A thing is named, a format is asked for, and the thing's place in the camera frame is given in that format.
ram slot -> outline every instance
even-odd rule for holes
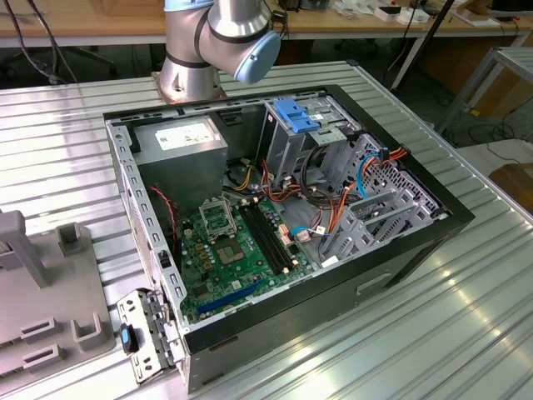
[[[248,226],[253,238],[265,256],[270,269],[279,275],[285,268],[292,268],[291,259],[281,245],[280,240],[272,231],[267,219],[257,206],[240,209],[242,219]]]

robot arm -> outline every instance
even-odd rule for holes
[[[217,69],[244,83],[270,70],[281,46],[262,0],[166,0],[167,58],[159,82],[173,102],[217,96]]]

aluminum table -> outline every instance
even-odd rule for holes
[[[474,89],[484,81],[478,92],[485,92],[494,79],[491,79],[493,74],[499,74],[503,68],[509,68],[516,75],[525,79],[529,83],[533,83],[533,47],[494,47],[492,48],[480,66],[474,71],[471,78],[461,89],[453,103],[450,105],[442,120],[436,125],[436,131],[443,133],[448,128],[456,116],[457,112],[461,110],[466,103],[466,99],[472,94]],[[477,103],[477,100],[472,99],[470,104]]]
[[[413,275],[191,398],[531,398],[531,216],[359,67],[277,67],[229,95],[339,84],[412,150],[476,219]],[[147,279],[118,196],[102,113],[162,104],[150,78],[0,92],[0,208],[32,235],[77,221],[92,233],[115,332],[115,302]],[[114,351],[10,398],[188,398],[176,373],[138,388]]]

motherboard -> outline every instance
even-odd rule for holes
[[[300,244],[282,235],[284,222],[270,200],[227,205],[228,213],[213,203],[179,222],[187,288],[182,313],[189,323],[230,312],[313,272]],[[213,235],[223,229],[227,233]]]

blue pcie slot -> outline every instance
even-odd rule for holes
[[[259,285],[259,283],[261,283],[261,281],[262,279],[259,279],[257,282],[254,282],[250,286],[239,289],[236,292],[230,293],[224,297],[219,298],[218,300],[209,302],[208,304],[204,304],[203,306],[200,306],[197,308],[197,312],[199,314],[208,313],[214,310],[215,308],[224,307],[231,302],[239,300],[240,298],[245,298],[246,296],[250,296],[252,293],[256,291],[257,286]]]

